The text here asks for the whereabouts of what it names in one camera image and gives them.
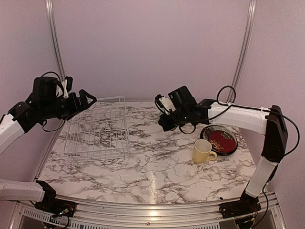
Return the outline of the pale green flower plate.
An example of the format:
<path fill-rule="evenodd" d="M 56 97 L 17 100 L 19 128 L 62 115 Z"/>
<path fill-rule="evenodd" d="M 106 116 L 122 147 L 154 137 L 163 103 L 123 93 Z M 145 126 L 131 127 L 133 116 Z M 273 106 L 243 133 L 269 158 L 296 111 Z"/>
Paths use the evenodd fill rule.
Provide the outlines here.
<path fill-rule="evenodd" d="M 224 138 L 221 129 L 205 128 L 201 131 L 200 138 L 210 143 L 221 142 Z"/>

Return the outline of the yellow ceramic mug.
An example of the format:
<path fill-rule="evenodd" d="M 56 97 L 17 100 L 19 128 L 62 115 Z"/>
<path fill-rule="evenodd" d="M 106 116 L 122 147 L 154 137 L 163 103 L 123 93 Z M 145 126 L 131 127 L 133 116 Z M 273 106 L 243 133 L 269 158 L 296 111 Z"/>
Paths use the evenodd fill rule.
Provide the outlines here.
<path fill-rule="evenodd" d="M 201 164 L 208 161 L 214 161 L 217 154 L 212 150 L 212 145 L 209 141 L 198 139 L 193 147 L 193 161 L 196 164 Z"/>

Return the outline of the red floral plate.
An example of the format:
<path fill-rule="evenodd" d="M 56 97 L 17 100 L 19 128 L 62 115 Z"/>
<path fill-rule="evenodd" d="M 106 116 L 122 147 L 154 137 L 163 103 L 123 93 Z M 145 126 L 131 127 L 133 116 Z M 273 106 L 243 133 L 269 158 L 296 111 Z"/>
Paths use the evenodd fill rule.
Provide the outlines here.
<path fill-rule="evenodd" d="M 209 135 L 209 142 L 213 149 L 222 153 L 231 152 L 237 146 L 234 137 L 226 131 L 221 130 L 212 131 Z"/>

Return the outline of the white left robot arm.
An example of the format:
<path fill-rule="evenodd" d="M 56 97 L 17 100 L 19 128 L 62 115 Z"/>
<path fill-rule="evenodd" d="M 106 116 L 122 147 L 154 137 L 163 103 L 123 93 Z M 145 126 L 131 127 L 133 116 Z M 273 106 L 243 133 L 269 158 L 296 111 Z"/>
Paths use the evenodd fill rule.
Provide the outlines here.
<path fill-rule="evenodd" d="M 69 121 L 90 108 L 97 98 L 81 89 L 73 93 L 73 78 L 61 80 L 54 71 L 36 77 L 33 89 L 25 101 L 15 104 L 0 120 L 0 152 L 28 133 L 36 124 L 45 126 L 49 119 Z M 0 199 L 2 201 L 35 201 L 49 212 L 60 209 L 55 190 L 44 181 L 21 182 L 1 179 Z"/>

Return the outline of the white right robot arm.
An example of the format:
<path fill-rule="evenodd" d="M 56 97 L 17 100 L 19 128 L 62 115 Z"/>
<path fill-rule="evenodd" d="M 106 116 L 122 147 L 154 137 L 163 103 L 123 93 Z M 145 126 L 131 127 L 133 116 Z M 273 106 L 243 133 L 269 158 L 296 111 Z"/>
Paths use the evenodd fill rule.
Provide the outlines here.
<path fill-rule="evenodd" d="M 294 127 L 296 123 L 282 114 L 281 108 L 256 108 L 236 105 L 234 102 L 222 103 L 219 98 L 203 99 L 197 102 L 186 86 L 182 86 L 167 96 L 157 95 L 154 99 L 160 116 L 158 124 L 163 131 L 172 131 L 186 124 L 221 124 L 247 129 L 265 136 L 261 158 L 256 170 L 247 184 L 236 210 L 245 214 L 254 207 L 254 199 L 273 178 L 281 160 L 296 150 L 294 146 L 286 151 L 288 130 L 285 121 Z"/>

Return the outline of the left aluminium corner post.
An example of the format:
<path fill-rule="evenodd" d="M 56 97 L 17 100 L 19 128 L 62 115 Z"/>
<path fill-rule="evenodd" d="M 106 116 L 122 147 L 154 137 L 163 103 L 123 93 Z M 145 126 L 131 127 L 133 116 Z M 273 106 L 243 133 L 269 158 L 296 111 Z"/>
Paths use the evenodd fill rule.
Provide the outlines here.
<path fill-rule="evenodd" d="M 46 3 L 46 14 L 47 14 L 48 24 L 49 24 L 49 28 L 50 28 L 50 33 L 51 33 L 52 46 L 53 46 L 55 60 L 56 60 L 57 68 L 58 68 L 58 74 L 59 74 L 60 78 L 63 80 L 66 76 L 66 73 L 65 73 L 65 69 L 64 69 L 64 64 L 63 64 L 61 50 L 60 50 L 60 44 L 59 44 L 58 35 L 57 35 L 53 1 L 46 0 L 45 3 Z"/>

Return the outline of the aluminium corner post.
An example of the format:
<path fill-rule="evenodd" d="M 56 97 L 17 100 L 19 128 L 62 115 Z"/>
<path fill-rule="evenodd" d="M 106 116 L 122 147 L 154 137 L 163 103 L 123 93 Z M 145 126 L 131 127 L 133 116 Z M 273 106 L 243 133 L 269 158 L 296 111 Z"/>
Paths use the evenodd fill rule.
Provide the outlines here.
<path fill-rule="evenodd" d="M 248 3 L 246 10 L 246 18 L 244 20 L 244 29 L 241 41 L 241 48 L 239 51 L 236 68 L 234 71 L 233 80 L 231 86 L 237 91 L 239 81 L 241 79 L 244 63 L 246 60 L 246 55 L 250 46 L 251 37 L 254 28 L 254 18 L 256 13 L 257 1 L 256 0 L 247 0 Z"/>
<path fill-rule="evenodd" d="M 53 46 L 55 60 L 56 60 L 57 68 L 58 68 L 58 74 L 59 74 L 60 78 L 63 80 L 66 76 L 66 73 L 65 73 L 65 69 L 64 69 L 64 64 L 63 64 L 61 50 L 60 50 L 60 44 L 59 44 L 58 35 L 57 35 L 53 1 L 46 0 L 45 3 L 46 3 L 46 14 L 47 14 L 48 24 L 49 24 L 49 28 L 50 28 L 50 33 L 51 33 L 52 46 Z"/>

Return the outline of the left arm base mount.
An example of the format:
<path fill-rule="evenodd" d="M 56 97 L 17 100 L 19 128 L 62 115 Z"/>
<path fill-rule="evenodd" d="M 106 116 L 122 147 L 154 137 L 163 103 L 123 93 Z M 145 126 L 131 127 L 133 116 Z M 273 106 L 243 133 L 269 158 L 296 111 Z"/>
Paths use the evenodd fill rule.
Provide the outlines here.
<path fill-rule="evenodd" d="M 76 203 L 56 198 L 56 191 L 45 181 L 36 180 L 36 183 L 42 187 L 44 195 L 42 201 L 34 203 L 35 208 L 51 213 L 52 219 L 66 217 L 67 223 L 62 229 L 67 229 L 71 224 L 70 218 L 74 215 Z"/>

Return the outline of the aluminium front frame rail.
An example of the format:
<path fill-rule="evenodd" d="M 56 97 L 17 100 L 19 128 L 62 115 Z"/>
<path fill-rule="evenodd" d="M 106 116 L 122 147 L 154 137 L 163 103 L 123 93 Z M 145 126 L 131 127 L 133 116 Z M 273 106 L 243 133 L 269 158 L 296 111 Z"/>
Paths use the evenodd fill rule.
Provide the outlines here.
<path fill-rule="evenodd" d="M 235 229 L 244 216 L 224 219 L 219 206 L 226 200 L 191 204 L 127 204 L 58 196 L 76 203 L 73 217 L 51 213 L 23 201 L 15 205 L 10 229 Z"/>

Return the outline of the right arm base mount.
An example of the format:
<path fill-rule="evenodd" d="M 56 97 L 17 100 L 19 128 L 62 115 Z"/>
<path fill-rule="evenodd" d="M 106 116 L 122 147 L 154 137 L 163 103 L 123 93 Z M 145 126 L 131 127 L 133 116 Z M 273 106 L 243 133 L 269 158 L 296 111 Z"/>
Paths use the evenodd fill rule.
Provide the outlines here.
<path fill-rule="evenodd" d="M 264 220 L 269 210 L 269 199 L 264 190 L 263 195 L 266 200 L 266 210 L 258 220 L 259 211 L 262 209 L 259 197 L 249 196 L 245 191 L 238 200 L 220 204 L 219 212 L 224 219 L 234 218 L 238 229 L 254 229 Z"/>

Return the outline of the right aluminium corner post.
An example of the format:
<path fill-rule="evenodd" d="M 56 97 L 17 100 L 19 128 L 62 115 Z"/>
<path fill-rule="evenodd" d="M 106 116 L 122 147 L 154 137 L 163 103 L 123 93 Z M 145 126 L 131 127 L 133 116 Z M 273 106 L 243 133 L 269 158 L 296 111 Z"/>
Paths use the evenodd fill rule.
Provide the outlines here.
<path fill-rule="evenodd" d="M 248 3 L 246 10 L 246 18 L 244 20 L 244 29 L 241 41 L 241 48 L 239 51 L 236 68 L 234 71 L 233 80 L 231 86 L 237 91 L 239 81 L 241 79 L 244 63 L 246 60 L 246 55 L 250 46 L 251 37 L 254 28 L 254 18 L 256 13 L 257 1 L 256 0 L 247 0 Z"/>

